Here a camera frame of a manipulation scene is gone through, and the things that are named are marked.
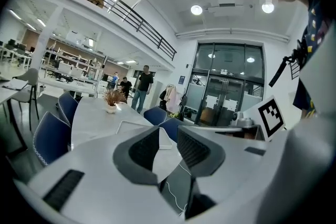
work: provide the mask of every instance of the glass window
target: glass window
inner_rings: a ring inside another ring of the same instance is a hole
[[[201,100],[203,97],[207,76],[202,76],[198,74],[192,74],[191,82],[189,83],[188,93],[187,93],[187,104],[184,107],[184,117],[195,121],[198,109],[201,105]]]
[[[212,70],[221,71],[223,69],[232,73],[244,72],[244,46],[216,45],[214,54]]]
[[[246,82],[244,88],[243,101],[240,111],[246,111],[263,100],[264,87],[252,82]]]
[[[263,78],[263,61],[260,48],[246,47],[245,51],[245,75]]]
[[[196,56],[195,68],[209,70],[211,67],[211,56],[213,45],[200,45]]]

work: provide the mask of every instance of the potted plant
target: potted plant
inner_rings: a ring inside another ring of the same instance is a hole
[[[125,100],[125,96],[119,91],[113,91],[111,89],[106,90],[103,95],[103,99],[106,101],[106,112],[107,113],[115,113],[117,109],[116,104]]]

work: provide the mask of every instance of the paper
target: paper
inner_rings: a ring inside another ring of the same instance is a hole
[[[224,108],[227,108],[228,110],[230,110],[230,111],[236,111],[236,108],[237,108],[237,101],[235,101],[235,100],[224,100],[224,103],[223,103],[223,107]]]
[[[21,79],[12,79],[11,81],[7,82],[3,87],[11,90],[22,90],[24,86],[26,86],[28,81],[24,81]]]
[[[215,104],[217,103],[217,97],[207,95],[205,101],[206,101],[206,107],[213,109]]]

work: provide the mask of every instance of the blue jeans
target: blue jeans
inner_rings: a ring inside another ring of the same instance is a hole
[[[137,112],[140,113],[142,111],[142,107],[143,107],[143,103],[145,102],[146,95],[147,95],[146,91],[136,90],[133,100],[132,100],[132,109],[135,110],[135,108],[137,107],[138,99],[140,98],[139,106],[137,109]]]

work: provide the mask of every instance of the white tray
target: white tray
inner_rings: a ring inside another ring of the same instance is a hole
[[[151,127],[149,125],[144,125],[144,124],[139,124],[139,123],[134,123],[130,121],[121,121],[117,130],[117,134],[124,133],[124,132],[129,132],[135,129],[140,129],[144,127]],[[164,128],[160,127],[160,132],[159,132],[159,149],[160,150],[171,150],[173,147],[173,144],[167,135],[166,131]]]

